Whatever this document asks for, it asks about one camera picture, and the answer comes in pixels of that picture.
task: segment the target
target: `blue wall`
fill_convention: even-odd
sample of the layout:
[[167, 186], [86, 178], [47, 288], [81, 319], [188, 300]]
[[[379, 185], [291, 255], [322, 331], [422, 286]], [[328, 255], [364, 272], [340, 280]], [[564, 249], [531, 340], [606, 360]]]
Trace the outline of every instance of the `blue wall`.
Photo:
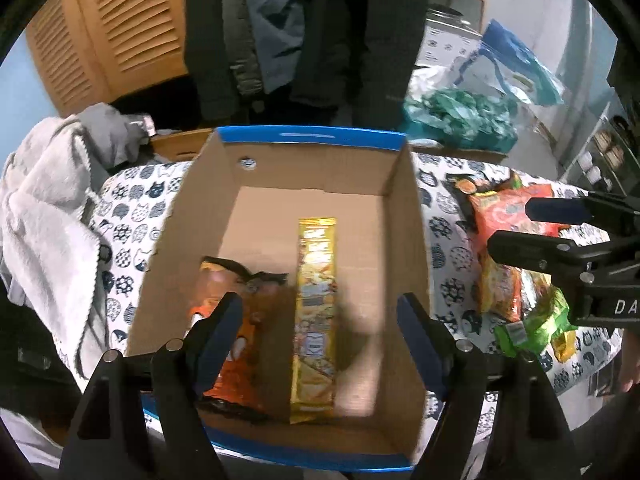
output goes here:
[[2, 165], [36, 123], [57, 115], [58, 111], [42, 85], [23, 32], [0, 65]]

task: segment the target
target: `cat print tablecloth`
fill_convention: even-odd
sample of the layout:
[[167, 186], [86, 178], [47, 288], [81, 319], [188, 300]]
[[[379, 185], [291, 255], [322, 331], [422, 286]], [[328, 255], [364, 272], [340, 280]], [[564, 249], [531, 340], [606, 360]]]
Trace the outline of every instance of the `cat print tablecloth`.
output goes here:
[[190, 162], [130, 168], [100, 190], [89, 227], [100, 235], [98, 273], [106, 298], [110, 348], [127, 349], [142, 279]]
[[[491, 180], [506, 180], [509, 169], [472, 160], [418, 153], [413, 154], [413, 162], [422, 202], [424, 236], [428, 254], [431, 255], [431, 315], [442, 321], [455, 338], [466, 337], [483, 352], [498, 352], [494, 328], [505, 321], [493, 314], [480, 316], [476, 313], [480, 266], [472, 247], [468, 224], [458, 202], [442, 185], [442, 181], [446, 174], [469, 174], [477, 171], [484, 172]], [[577, 187], [525, 173], [520, 173], [520, 176], [526, 186], [535, 183], [551, 184], [554, 195], [558, 198], [572, 198], [578, 193], [585, 193]], [[571, 238], [578, 245], [609, 240], [606, 232], [588, 224], [560, 231], [560, 235]], [[558, 395], [609, 363], [622, 343], [618, 331], [609, 337], [606, 330], [601, 328], [580, 328], [576, 335], [577, 352], [564, 364], [558, 362], [550, 345], [540, 355], [542, 367]], [[496, 400], [497, 394], [486, 394], [476, 442], [491, 431]], [[426, 434], [429, 436], [430, 428], [435, 427], [442, 408], [442, 403], [428, 394], [424, 415]]]
[[[423, 154], [414, 154], [413, 162], [430, 255], [432, 315], [444, 322], [455, 338], [466, 337], [484, 352], [497, 352], [494, 327], [504, 321], [492, 314], [476, 314], [478, 260], [458, 203], [441, 181], [447, 173], [475, 171], [504, 180], [509, 170], [482, 162]], [[105, 182], [100, 192], [101, 202], [91, 212], [90, 227], [101, 240], [98, 264], [106, 294], [110, 346], [122, 352], [127, 347], [148, 259], [189, 166], [190, 162], [178, 162], [121, 171]], [[522, 174], [522, 180], [526, 185], [550, 182], [527, 174]], [[581, 192], [573, 186], [550, 183], [558, 197], [570, 198]], [[608, 239], [605, 232], [586, 224], [563, 231], [561, 235], [580, 245]], [[618, 332], [609, 337], [599, 328], [582, 328], [577, 336], [577, 352], [568, 362], [559, 363], [551, 348], [540, 356], [557, 394], [602, 368], [618, 352], [622, 341]], [[497, 394], [486, 394], [476, 442], [491, 432], [496, 401]], [[429, 441], [442, 408], [442, 403], [428, 393], [418, 452]]]

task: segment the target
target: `wooden cabinet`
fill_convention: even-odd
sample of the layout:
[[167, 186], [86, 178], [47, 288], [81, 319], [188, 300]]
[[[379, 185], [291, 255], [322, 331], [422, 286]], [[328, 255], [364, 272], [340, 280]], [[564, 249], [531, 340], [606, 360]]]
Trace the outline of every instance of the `wooden cabinet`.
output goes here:
[[62, 115], [187, 73], [184, 0], [49, 0], [27, 27]]
[[151, 137], [151, 145], [158, 155], [162, 155], [172, 162], [193, 160], [200, 153], [211, 131], [211, 128], [202, 128], [167, 136], [153, 136]]

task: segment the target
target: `green plastic bag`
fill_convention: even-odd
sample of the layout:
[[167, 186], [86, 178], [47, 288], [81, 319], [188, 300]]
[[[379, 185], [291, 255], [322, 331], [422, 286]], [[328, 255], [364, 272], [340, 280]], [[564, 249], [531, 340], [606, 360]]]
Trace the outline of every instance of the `green plastic bag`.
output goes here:
[[523, 320], [495, 327], [494, 335], [500, 350], [515, 357], [518, 350], [540, 354], [551, 340], [577, 327], [569, 323], [569, 305], [559, 288], [551, 285], [546, 297]]
[[516, 143], [513, 118], [517, 104], [508, 97], [493, 97], [445, 88], [405, 99], [403, 131], [411, 139], [437, 140], [460, 149], [507, 153]]

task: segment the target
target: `green snack bag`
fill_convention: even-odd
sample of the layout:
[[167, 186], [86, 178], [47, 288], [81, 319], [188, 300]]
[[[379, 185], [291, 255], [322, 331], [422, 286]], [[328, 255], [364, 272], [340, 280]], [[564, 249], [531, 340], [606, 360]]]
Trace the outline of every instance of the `green snack bag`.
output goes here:
[[497, 326], [494, 335], [502, 352], [515, 357], [518, 350], [538, 355], [551, 339], [576, 327], [569, 323], [569, 305], [559, 288], [551, 285], [547, 295], [523, 320]]

